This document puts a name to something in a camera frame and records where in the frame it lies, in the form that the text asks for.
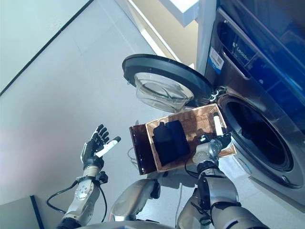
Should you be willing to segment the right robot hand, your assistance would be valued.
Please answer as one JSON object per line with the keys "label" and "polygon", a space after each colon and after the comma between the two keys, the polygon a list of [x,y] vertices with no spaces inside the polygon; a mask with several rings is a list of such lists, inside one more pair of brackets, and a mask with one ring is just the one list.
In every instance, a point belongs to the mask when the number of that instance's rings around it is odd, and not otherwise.
{"label": "right robot hand", "polygon": [[227,148],[231,143],[231,132],[227,132],[226,129],[223,130],[221,126],[220,116],[217,113],[213,115],[213,121],[216,130],[216,139],[221,142],[222,149]]}

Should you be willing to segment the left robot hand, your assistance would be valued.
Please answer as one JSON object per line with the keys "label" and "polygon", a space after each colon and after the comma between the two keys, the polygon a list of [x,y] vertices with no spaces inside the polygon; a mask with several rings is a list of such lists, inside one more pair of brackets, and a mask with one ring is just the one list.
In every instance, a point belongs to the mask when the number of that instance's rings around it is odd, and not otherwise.
{"label": "left robot hand", "polygon": [[83,169],[91,166],[98,167],[100,170],[103,168],[103,156],[121,141],[119,136],[110,140],[108,135],[107,128],[100,124],[93,132],[90,140],[84,144],[81,152]]}

